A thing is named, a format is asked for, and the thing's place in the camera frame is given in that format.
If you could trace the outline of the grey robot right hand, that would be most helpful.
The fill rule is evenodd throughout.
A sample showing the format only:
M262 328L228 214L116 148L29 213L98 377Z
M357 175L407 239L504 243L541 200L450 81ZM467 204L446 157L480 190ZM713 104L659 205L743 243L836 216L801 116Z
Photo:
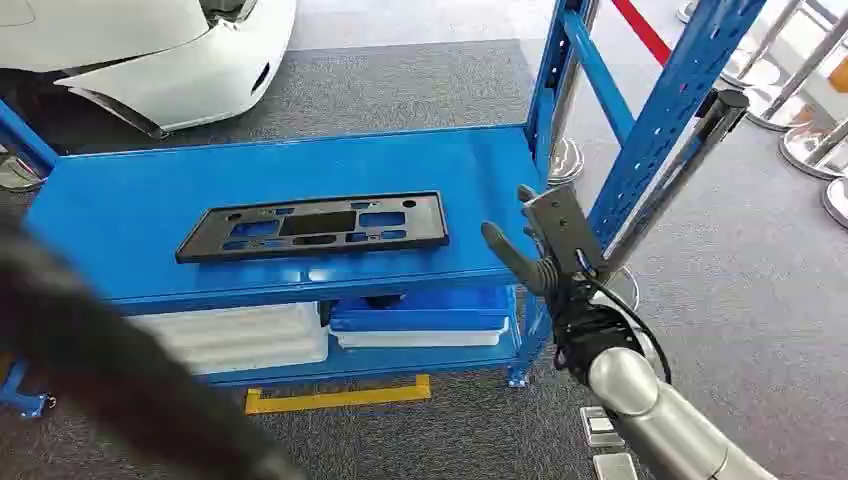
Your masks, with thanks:
M540 251L537 259L517 250L490 221L482 223L481 233L519 283L544 301L556 346L554 367L587 386L590 366L604 351L644 351L637 334L641 324L632 306L606 286L606 261L573 191L557 187L538 194L521 185L518 199L525 234Z

